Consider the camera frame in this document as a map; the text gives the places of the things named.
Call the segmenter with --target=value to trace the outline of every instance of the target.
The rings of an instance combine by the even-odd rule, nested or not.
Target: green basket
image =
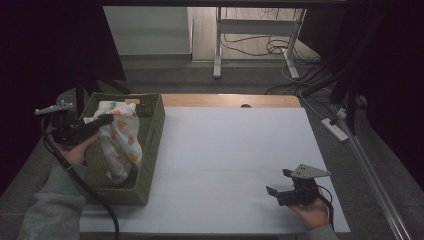
[[[136,106],[140,121],[138,141],[143,150],[139,174],[130,173],[128,179],[115,186],[106,176],[108,166],[99,143],[87,150],[90,158],[86,173],[86,182],[111,205],[145,206],[149,199],[150,186],[156,165],[156,157],[165,122],[165,109],[162,97],[158,94],[112,95],[94,93],[87,103],[81,117],[92,117],[100,101],[124,102],[128,99],[140,101]],[[89,194],[85,194],[87,204],[98,204]]]

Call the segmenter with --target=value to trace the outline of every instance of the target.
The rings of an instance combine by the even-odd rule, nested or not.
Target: patterned fabric
[[[84,118],[91,122],[103,114],[112,114],[114,121],[100,128],[99,143],[108,163],[108,177],[114,184],[120,184],[128,177],[131,162],[140,170],[142,150],[137,135],[139,121],[135,111],[135,103],[101,101],[92,118]]]

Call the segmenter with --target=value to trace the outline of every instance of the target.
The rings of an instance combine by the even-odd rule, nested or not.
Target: black cable
[[[308,71],[305,73],[305,75],[303,75],[302,77],[300,77],[299,79],[296,79],[296,81],[301,81],[302,79],[304,79],[308,74],[310,74],[312,72],[312,70],[317,66],[317,64],[315,64],[314,66],[312,66],[311,68],[308,69]],[[286,83],[286,84],[281,84],[281,85],[276,85],[273,86],[271,88],[268,88],[264,95],[267,95],[270,91],[277,89],[277,88],[282,88],[282,87],[290,87],[296,84],[301,84],[301,83],[296,83],[296,82],[290,82],[290,83]]]
[[[53,142],[50,140],[45,126],[44,126],[44,121],[45,121],[46,116],[43,117],[43,119],[41,120],[41,130],[43,132],[43,138],[44,138],[44,142],[45,144],[47,144],[51,149],[51,153],[53,154],[53,156],[56,157],[56,159],[59,161],[59,163],[63,166],[63,168],[66,170],[66,172],[71,175],[71,177],[86,191],[88,192],[91,196],[93,196],[101,205],[103,205],[103,207],[106,209],[106,211],[109,213],[110,217],[112,218],[113,224],[115,225],[115,240],[119,239],[119,223],[118,223],[118,219],[116,218],[115,213],[113,212],[113,209],[106,203],[106,201],[100,196],[98,195],[93,189],[91,189],[85,182],[84,180],[81,179],[81,177],[77,174],[77,172],[75,171],[75,169],[72,167],[71,164],[69,164],[69,162],[66,160],[66,158],[60,153],[60,151],[56,148],[56,146],[54,146]]]
[[[234,11],[236,12],[236,19],[237,17],[237,8],[234,8]],[[228,7],[225,8],[225,18],[227,18],[227,14],[228,14]]]
[[[333,227],[334,230],[334,207],[333,207],[333,195],[331,194],[330,191],[328,191],[327,188],[317,185],[318,187],[324,189],[325,191],[327,191],[327,193],[330,195],[330,201],[327,200],[327,198],[325,198],[324,196],[322,196],[321,194],[318,195],[318,198],[321,199],[328,207],[328,221],[330,222],[331,226]]]
[[[222,42],[222,40],[221,40],[221,45],[222,45],[222,46],[224,46],[224,47],[226,47],[226,48],[228,48],[228,49],[231,49],[231,50],[234,50],[234,51],[238,51],[238,52],[241,52],[241,53],[244,53],[244,54],[246,54],[246,55],[253,56],[253,57],[267,56],[267,55],[272,54],[272,52],[273,52],[273,51],[275,51],[275,50],[273,50],[272,52],[268,52],[268,53],[252,54],[252,53],[248,53],[248,52],[242,51],[242,50],[237,49],[237,48],[229,47],[229,46],[225,45],[225,44]]]
[[[264,14],[259,19],[262,19],[265,16],[265,14],[266,14],[266,18],[268,19],[268,13],[272,12],[272,10],[273,8],[261,8],[261,12],[263,12]]]
[[[328,221],[331,224],[331,227],[334,230],[334,207],[333,204],[331,204],[327,198],[325,198],[324,196],[322,196],[321,194],[318,195],[318,198],[321,199],[321,201],[323,201],[325,203],[325,205],[327,205],[328,207]]]
[[[268,37],[268,42],[266,44],[266,48],[267,48],[268,52],[271,53],[271,50],[273,50],[273,49],[279,49],[281,51],[280,53],[276,53],[276,54],[275,53],[271,53],[271,54],[275,54],[275,55],[282,55],[282,54],[284,54],[284,51],[282,49],[287,49],[289,42],[286,41],[286,40],[282,40],[282,39],[273,39],[273,40],[271,40],[271,37],[272,37],[272,35],[270,35]],[[285,44],[284,45],[274,45],[273,44],[274,42],[283,42]]]
[[[247,37],[247,38],[240,38],[240,39],[237,39],[237,40],[228,40],[226,35],[227,34],[224,33],[224,40],[225,40],[225,42],[230,42],[230,43],[241,42],[241,41],[255,39],[255,38],[269,37],[268,35],[260,35],[260,36],[253,36],[253,37]]]
[[[323,103],[323,102],[321,102],[321,101],[319,101],[319,100],[317,100],[316,98],[314,98],[314,97],[312,97],[312,96],[309,96],[310,98],[312,98],[313,100],[315,100],[317,103],[319,103],[319,104],[321,104],[322,106],[324,106],[332,115],[334,115],[334,117],[335,117],[335,119],[338,119],[339,117],[337,116],[337,114],[335,114],[333,111],[331,111],[331,109],[327,106],[327,105],[325,105],[325,103]]]
[[[294,91],[294,93],[293,93],[293,95],[295,95],[296,96],[296,94],[297,94],[297,91],[299,91],[300,90],[300,88],[302,88],[302,87],[306,87],[305,85],[308,85],[308,83],[309,83],[309,85],[312,85],[311,83],[310,83],[310,81],[313,79],[313,78],[315,78],[321,71],[323,71],[325,68],[320,68],[318,71],[316,71],[314,74],[312,74],[312,76],[311,77],[309,77],[309,78],[307,78],[306,80],[305,80],[305,84],[301,84],[301,83],[299,83],[299,85],[298,85],[298,87],[295,89],[295,91]]]
[[[53,150],[51,150],[51,149],[49,148],[49,146],[47,145],[47,141],[46,141],[46,139],[44,139],[44,138],[43,138],[43,144],[44,144],[44,147],[47,149],[47,151],[48,151],[50,154],[54,155]]]

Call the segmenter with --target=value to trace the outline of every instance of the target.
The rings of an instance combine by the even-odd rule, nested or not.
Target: cable
[[[325,105],[323,102],[317,100],[316,98],[310,96],[310,98],[312,98],[313,100],[315,100],[317,103],[321,104],[322,106],[324,106],[325,109],[328,110],[328,112],[330,112],[332,115],[334,115],[334,117],[336,117],[335,119],[338,119],[339,117],[337,116],[337,114],[335,114],[327,105]]]
[[[119,223],[118,219],[116,218],[115,213],[113,212],[113,209],[105,202],[105,200],[98,195],[93,189],[91,189],[84,180],[81,179],[81,177],[77,174],[75,169],[72,167],[71,164],[66,160],[66,158],[60,153],[60,151],[54,146],[53,142],[50,140],[45,126],[46,116],[43,116],[43,119],[41,120],[41,130],[43,132],[43,138],[44,138],[44,144],[47,147],[47,145],[50,147],[50,149],[47,149],[50,153],[53,154],[53,156],[56,157],[56,159],[59,161],[59,163],[63,166],[63,168],[66,170],[66,172],[71,175],[71,177],[91,196],[93,196],[103,207],[106,209],[106,211],[109,213],[110,217],[112,218],[113,224],[115,225],[115,240],[119,239]]]
[[[328,195],[330,195],[330,203],[333,203],[333,195],[330,193],[330,191],[328,191],[328,189],[323,186],[318,185],[318,187],[324,189],[328,193]]]
[[[261,12],[263,12],[264,14],[259,19],[262,19],[265,16],[265,14],[266,14],[266,19],[268,19],[268,14],[272,12],[272,10],[273,8],[261,8]]]
[[[269,89],[267,89],[266,91],[265,91],[265,93],[264,93],[264,95],[267,95],[270,91],[272,91],[272,90],[274,90],[274,89],[277,89],[277,88],[282,88],[282,87],[289,87],[289,86],[292,86],[292,85],[294,85],[294,84],[304,84],[304,85],[308,85],[308,86],[313,86],[312,84],[308,84],[308,83],[305,83],[305,82],[301,82],[301,80],[302,79],[304,79],[306,76],[308,76],[311,72],[312,72],[312,70],[316,67],[316,66],[318,66],[318,64],[314,64],[311,68],[309,68],[308,69],[308,71],[305,73],[305,75],[303,75],[302,77],[300,77],[300,78],[298,78],[298,79],[292,79],[292,78],[290,78],[290,77],[288,77],[288,76],[286,76],[285,75],[285,73],[284,73],[284,64],[286,63],[286,60],[284,60],[283,61],[283,70],[282,70],[282,72],[283,72],[283,76],[287,79],[287,80],[289,80],[289,81],[291,81],[291,83],[288,83],[288,84],[282,84],[282,85],[277,85],[277,86],[273,86],[273,87],[271,87],[271,88],[269,88]]]
[[[315,78],[321,71],[323,71],[324,70],[324,68],[321,68],[321,69],[319,69],[318,71],[316,71],[311,77],[309,77],[309,78],[307,78],[306,80],[305,80],[305,82],[299,82],[299,85],[297,86],[297,88],[295,89],[295,91],[293,92],[293,95],[295,95],[296,96],[296,94],[297,94],[297,91],[299,91],[300,90],[300,88],[301,87],[303,87],[303,86],[315,86],[315,84],[313,84],[313,83],[311,83],[311,80],[313,79],[313,78]],[[316,82],[316,81],[318,81],[319,79],[321,79],[322,78],[322,76],[320,76],[318,79],[316,79],[314,82]]]
[[[273,40],[271,40],[271,37],[272,37],[272,35],[270,35],[268,37],[268,42],[266,44],[266,48],[267,48],[268,52],[271,52],[272,49],[278,48],[278,49],[280,49],[281,52],[278,53],[278,54],[276,54],[276,55],[282,55],[282,54],[284,54],[285,51],[283,49],[287,49],[289,42],[286,41],[286,40],[282,40],[282,39],[273,39]],[[274,42],[283,42],[285,44],[284,45],[274,45],[273,44]]]
[[[303,101],[305,101],[305,103],[309,106],[309,108],[316,114],[316,115],[318,115],[320,118],[322,118],[322,119],[325,119],[323,116],[321,116],[317,111],[315,111],[315,109],[311,106],[311,105],[309,105],[309,103],[303,98],[303,96],[302,96],[302,91],[300,91],[300,93],[299,93],[299,95],[300,95],[300,97],[303,99]]]
[[[237,8],[234,8],[234,11],[236,12],[236,19],[237,17]],[[227,14],[228,14],[228,7],[225,8],[225,18],[227,18]]]
[[[241,52],[241,53],[244,53],[244,54],[246,54],[246,55],[253,56],[253,57],[267,56],[267,55],[272,54],[272,53],[275,51],[275,50],[272,50],[271,52],[268,52],[268,53],[252,54],[252,53],[248,53],[248,52],[242,51],[242,50],[237,49],[237,48],[229,47],[229,46],[225,45],[225,44],[222,42],[222,40],[221,40],[221,44],[222,44],[222,46],[224,46],[224,47],[226,47],[226,48],[228,48],[228,49],[231,49],[231,50],[234,50],[234,51],[238,51],[238,52]]]
[[[260,35],[260,36],[253,36],[253,37],[247,37],[247,38],[240,38],[240,39],[237,39],[237,40],[228,40],[226,35],[227,34],[224,33],[224,40],[225,40],[225,42],[230,42],[230,43],[241,42],[241,41],[255,39],[255,38],[269,37],[268,35]]]
[[[321,194],[318,195],[318,198],[321,199],[321,201],[323,201],[327,205],[327,207],[328,207],[328,221],[330,222],[331,227],[334,230],[334,207],[331,204],[331,202],[329,202],[327,200],[327,198],[325,198]]]

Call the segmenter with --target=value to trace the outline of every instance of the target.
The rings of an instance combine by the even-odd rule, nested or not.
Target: white tabletop
[[[293,190],[282,169],[300,163],[326,170],[302,108],[166,107],[147,206],[114,206],[121,232],[285,235],[306,231],[265,186]],[[338,233],[350,232],[331,177]],[[101,206],[86,206],[82,232],[113,232]]]

